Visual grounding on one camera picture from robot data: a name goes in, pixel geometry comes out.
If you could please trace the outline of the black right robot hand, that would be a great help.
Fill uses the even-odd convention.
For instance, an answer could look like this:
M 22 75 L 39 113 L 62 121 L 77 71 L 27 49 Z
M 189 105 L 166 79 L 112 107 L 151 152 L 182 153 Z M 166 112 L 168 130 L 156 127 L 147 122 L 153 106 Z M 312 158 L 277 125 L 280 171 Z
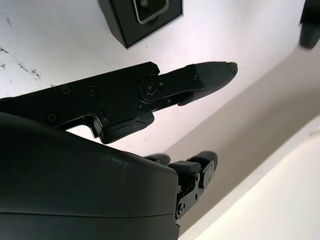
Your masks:
M 235 62 L 160 74 L 153 62 L 0 101 L 3 240 L 176 240 L 177 224 L 214 177 L 202 151 L 171 162 L 109 147 L 229 84 Z

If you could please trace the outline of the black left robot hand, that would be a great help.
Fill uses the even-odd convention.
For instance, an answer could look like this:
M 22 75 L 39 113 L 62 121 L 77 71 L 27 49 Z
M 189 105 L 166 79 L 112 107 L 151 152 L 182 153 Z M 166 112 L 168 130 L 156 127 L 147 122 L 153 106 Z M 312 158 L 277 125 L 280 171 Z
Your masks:
M 320 39 L 320 0 L 306 0 L 300 19 L 299 45 L 312 50 Z

